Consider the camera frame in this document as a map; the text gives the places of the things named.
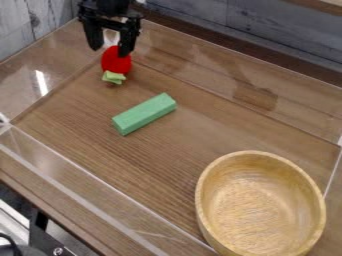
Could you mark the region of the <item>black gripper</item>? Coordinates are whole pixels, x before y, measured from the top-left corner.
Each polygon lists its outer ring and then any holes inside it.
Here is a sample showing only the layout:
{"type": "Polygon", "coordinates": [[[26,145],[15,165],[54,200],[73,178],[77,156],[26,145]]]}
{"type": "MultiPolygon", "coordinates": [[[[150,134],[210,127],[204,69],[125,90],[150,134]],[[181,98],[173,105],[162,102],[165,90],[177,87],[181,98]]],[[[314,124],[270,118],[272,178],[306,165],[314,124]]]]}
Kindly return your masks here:
{"type": "Polygon", "coordinates": [[[103,28],[121,31],[119,56],[126,57],[135,49],[142,14],[131,8],[133,0],[81,0],[78,17],[83,24],[90,48],[97,51],[105,44],[103,28]]]}

